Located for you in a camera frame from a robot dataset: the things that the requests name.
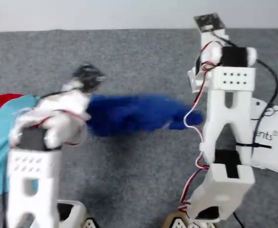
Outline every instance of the red wire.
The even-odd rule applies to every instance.
[[[210,41],[209,43],[207,43],[207,44],[202,48],[201,53],[202,53],[202,52],[207,48],[207,46],[208,46],[210,43],[212,43],[212,42],[213,42],[213,41]],[[205,65],[205,64],[211,65],[212,67],[206,68],[206,67],[203,66],[203,65]],[[196,103],[199,101],[200,97],[201,97],[201,94],[202,94],[202,91],[203,91],[203,88],[204,88],[204,85],[205,85],[206,74],[207,74],[209,71],[211,71],[212,69],[214,69],[214,68],[216,67],[216,65],[213,64],[213,63],[210,62],[210,61],[205,61],[205,62],[203,62],[203,63],[201,64],[201,66],[203,66],[203,70],[204,70],[203,81],[202,81],[202,85],[201,85],[201,87],[200,87],[200,90],[199,90],[197,96],[195,97],[194,104],[196,104]],[[184,199],[185,199],[185,197],[186,197],[186,195],[187,195],[189,186],[191,185],[192,181],[195,179],[195,177],[197,176],[197,174],[198,174],[201,170],[208,170],[208,169],[209,169],[209,166],[207,166],[207,165],[201,165],[201,164],[200,164],[201,158],[202,158],[202,155],[200,155],[200,156],[198,157],[198,160],[197,160],[197,164],[198,164],[198,166],[201,167],[201,169],[197,170],[197,171],[190,177],[190,179],[187,181],[187,183],[186,183],[185,186],[184,186],[183,193],[182,193],[181,199],[180,199],[180,203],[181,203],[181,204],[186,204],[186,205],[180,206],[180,207],[178,208],[178,210],[181,211],[181,212],[187,213],[187,211],[186,211],[187,205],[190,205],[190,204],[191,204],[190,202],[185,201]]]

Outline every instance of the hole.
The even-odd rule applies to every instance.
[[[23,182],[24,191],[28,196],[34,196],[38,192],[38,179],[25,179]]]
[[[224,96],[225,96],[225,101],[224,101],[224,103],[225,103],[225,106],[227,107],[227,108],[231,108],[231,106],[232,106],[232,104],[233,104],[233,96],[234,96],[234,94],[233,93],[225,93],[224,94]]]

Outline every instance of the blue plush toy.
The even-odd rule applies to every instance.
[[[164,95],[95,95],[87,109],[91,115],[87,125],[97,136],[161,128],[183,130],[186,128],[183,118],[190,108]],[[189,125],[199,125],[203,118],[199,111],[194,111],[186,121]]]

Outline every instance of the black logo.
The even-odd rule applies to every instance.
[[[273,132],[256,132],[256,136],[259,138],[263,138],[265,140],[272,141],[275,136],[278,135],[278,131]]]

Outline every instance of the gray carpet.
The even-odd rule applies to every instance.
[[[256,47],[260,58],[278,72],[278,30],[228,33],[237,44]],[[196,30],[0,33],[0,94],[57,91],[80,63],[89,60],[108,75],[100,93],[159,92],[190,103],[194,95],[186,72],[199,43]],[[273,89],[271,75],[259,67],[255,97],[268,100]],[[198,105],[204,112],[205,98]],[[64,148],[60,198],[83,202],[102,228],[160,228],[195,171],[198,140],[192,130],[89,136],[76,149]],[[218,145],[233,146],[228,129]],[[278,174],[255,174],[257,183],[238,215],[248,228],[278,228]],[[202,180],[203,174],[190,190]],[[221,225],[239,227],[234,218]]]

